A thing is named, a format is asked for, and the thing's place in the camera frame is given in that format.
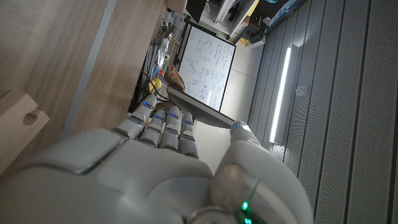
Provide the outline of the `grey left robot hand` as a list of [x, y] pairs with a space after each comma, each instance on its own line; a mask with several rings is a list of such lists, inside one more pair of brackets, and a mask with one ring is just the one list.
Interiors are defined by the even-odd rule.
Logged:
[[[181, 113], [148, 96], [117, 128], [62, 141], [1, 179], [2, 223], [312, 223], [298, 178], [250, 128], [197, 100]], [[230, 131], [217, 170], [193, 120]]]

